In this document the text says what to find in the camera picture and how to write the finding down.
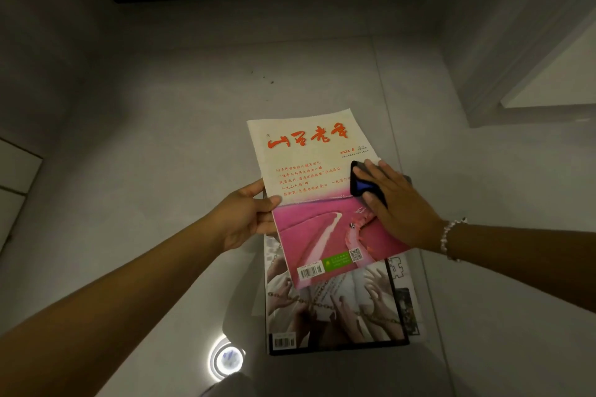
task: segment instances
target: magazine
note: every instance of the magazine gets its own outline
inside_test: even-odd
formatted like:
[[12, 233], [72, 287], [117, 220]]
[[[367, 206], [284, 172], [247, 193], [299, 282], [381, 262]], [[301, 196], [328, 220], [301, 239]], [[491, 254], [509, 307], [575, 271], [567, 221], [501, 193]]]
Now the magazine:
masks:
[[[393, 266], [403, 275], [405, 259], [397, 259]], [[391, 267], [379, 261], [297, 290], [279, 241], [265, 236], [269, 354], [399, 346], [420, 338], [417, 315], [408, 312], [416, 302], [413, 288], [396, 289]]]
[[295, 288], [409, 249], [350, 195], [351, 162], [378, 158], [349, 109], [248, 125], [267, 193], [283, 197], [273, 217]]

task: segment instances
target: bracelet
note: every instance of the bracelet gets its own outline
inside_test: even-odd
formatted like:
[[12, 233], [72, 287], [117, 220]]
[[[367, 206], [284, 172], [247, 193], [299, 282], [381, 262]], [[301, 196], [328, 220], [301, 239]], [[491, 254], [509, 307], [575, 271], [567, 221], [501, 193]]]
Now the bracelet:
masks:
[[459, 259], [456, 258], [452, 258], [451, 256], [449, 256], [449, 254], [447, 253], [447, 234], [449, 233], [449, 231], [451, 231], [451, 228], [459, 223], [467, 223], [468, 220], [466, 217], [462, 218], [461, 220], [453, 220], [450, 221], [449, 224], [447, 226], [445, 226], [443, 228], [443, 236], [441, 237], [441, 252], [447, 256], [447, 259], [451, 260], [451, 261], [455, 261], [455, 262], [460, 262]]

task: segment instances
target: barcode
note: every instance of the barcode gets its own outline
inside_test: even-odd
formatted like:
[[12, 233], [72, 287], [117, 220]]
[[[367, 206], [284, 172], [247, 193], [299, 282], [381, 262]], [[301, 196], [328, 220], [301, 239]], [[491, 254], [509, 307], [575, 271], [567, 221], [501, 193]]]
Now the barcode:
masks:
[[362, 252], [360, 248], [354, 248], [353, 250], [348, 250], [350, 253], [350, 258], [352, 258], [352, 262], [358, 262], [362, 259]]
[[313, 264], [298, 267], [296, 271], [298, 272], [300, 280], [308, 280], [309, 278], [322, 275], [325, 272], [325, 268], [323, 267], [323, 262], [318, 261]]
[[296, 333], [273, 333], [271, 335], [273, 341], [273, 350], [287, 350], [296, 348]]

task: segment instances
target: hand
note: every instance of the hand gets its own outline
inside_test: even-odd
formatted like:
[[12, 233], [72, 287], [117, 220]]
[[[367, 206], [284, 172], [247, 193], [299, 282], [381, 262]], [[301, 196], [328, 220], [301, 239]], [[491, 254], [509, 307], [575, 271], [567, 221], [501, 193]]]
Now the hand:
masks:
[[283, 272], [287, 271], [287, 269], [288, 265], [286, 264], [284, 255], [276, 257], [267, 269], [267, 282], [270, 282], [277, 275], [281, 275]]
[[275, 289], [274, 295], [269, 297], [269, 314], [271, 315], [274, 310], [279, 308], [285, 308], [290, 304], [294, 303], [294, 299], [290, 298], [290, 290], [292, 288], [291, 278], [286, 278], [279, 285], [279, 288]]
[[263, 190], [263, 179], [259, 179], [227, 195], [207, 215], [222, 235], [223, 251], [239, 247], [253, 234], [276, 232], [271, 211], [281, 203], [281, 197], [254, 198]]
[[335, 324], [339, 322], [339, 325], [345, 331], [350, 341], [355, 343], [366, 342], [364, 335], [362, 334], [358, 316], [350, 308], [350, 305], [344, 303], [343, 296], [339, 297], [339, 303], [336, 301], [333, 295], [331, 295], [331, 297], [333, 307], [335, 307], [335, 313], [333, 313], [330, 317], [332, 323]]
[[376, 268], [372, 270], [366, 269], [364, 279], [368, 282], [368, 284], [378, 286], [381, 290], [383, 290], [384, 293], [393, 295], [389, 276], [384, 274], [382, 271], [377, 270]]
[[300, 347], [302, 340], [310, 332], [310, 326], [317, 320], [317, 312], [312, 305], [301, 303], [294, 311], [294, 318], [288, 327], [288, 331], [296, 333], [296, 347]]
[[393, 341], [403, 339], [404, 331], [399, 323], [399, 316], [385, 304], [381, 289], [373, 284], [366, 284], [364, 288], [371, 296], [373, 304], [372, 313], [365, 314], [364, 317], [368, 318], [368, 320], [375, 325], [383, 328], [389, 336], [389, 339], [392, 339]]
[[378, 164], [383, 171], [368, 159], [364, 164], [372, 176], [359, 167], [354, 167], [354, 174], [362, 180], [377, 184], [383, 191], [387, 207], [368, 191], [362, 197], [387, 232], [413, 248], [438, 250], [446, 222], [406, 181], [404, 175], [382, 160]]

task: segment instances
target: green label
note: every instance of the green label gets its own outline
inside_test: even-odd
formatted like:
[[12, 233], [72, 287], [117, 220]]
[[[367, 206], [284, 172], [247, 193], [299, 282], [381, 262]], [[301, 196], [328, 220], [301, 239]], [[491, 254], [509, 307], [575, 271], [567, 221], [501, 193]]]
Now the green label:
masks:
[[346, 251], [345, 253], [339, 253], [335, 256], [322, 259], [322, 262], [325, 271], [331, 271], [339, 267], [350, 265], [352, 263], [352, 258], [350, 257], [350, 253]]

